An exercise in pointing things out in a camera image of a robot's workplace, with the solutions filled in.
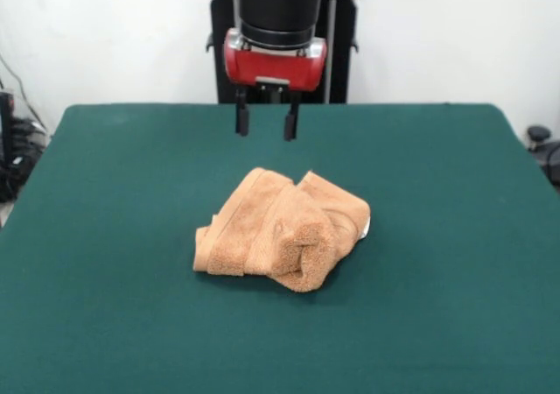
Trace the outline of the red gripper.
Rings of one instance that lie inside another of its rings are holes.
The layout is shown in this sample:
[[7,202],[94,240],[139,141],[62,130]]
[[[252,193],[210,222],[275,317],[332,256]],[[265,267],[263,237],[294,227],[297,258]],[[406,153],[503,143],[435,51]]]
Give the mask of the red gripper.
[[[312,92],[318,87],[326,62],[326,42],[323,39],[314,39],[304,49],[304,55],[242,49],[239,39],[227,39],[223,50],[227,76],[233,83],[252,87],[264,83],[294,90],[290,92],[290,108],[284,121],[283,138],[285,141],[296,139],[301,103],[299,91]],[[249,108],[245,87],[236,89],[235,132],[243,137],[249,133]]]

